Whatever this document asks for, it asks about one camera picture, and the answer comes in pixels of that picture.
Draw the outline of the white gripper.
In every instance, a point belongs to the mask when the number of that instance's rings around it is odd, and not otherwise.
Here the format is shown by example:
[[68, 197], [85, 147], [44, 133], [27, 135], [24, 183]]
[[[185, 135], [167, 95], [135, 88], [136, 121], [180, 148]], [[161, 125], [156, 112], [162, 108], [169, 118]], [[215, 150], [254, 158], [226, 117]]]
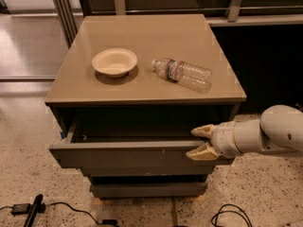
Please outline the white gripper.
[[187, 152], [186, 156], [194, 161], [215, 161], [219, 159], [219, 156], [224, 158], [242, 156], [235, 140], [236, 126], [235, 121], [229, 121], [217, 126], [208, 124], [193, 129], [192, 135], [211, 139], [212, 146], [208, 142], [203, 142], [196, 149]]

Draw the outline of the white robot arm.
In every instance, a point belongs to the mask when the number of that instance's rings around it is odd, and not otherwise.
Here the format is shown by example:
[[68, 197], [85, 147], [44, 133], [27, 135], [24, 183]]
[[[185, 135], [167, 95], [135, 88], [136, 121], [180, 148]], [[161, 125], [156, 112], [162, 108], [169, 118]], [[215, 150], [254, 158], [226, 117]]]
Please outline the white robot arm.
[[303, 154], [303, 113], [285, 105], [268, 108], [259, 119], [209, 124], [191, 133], [208, 139], [187, 153], [194, 161], [231, 159], [245, 153], [280, 157]]

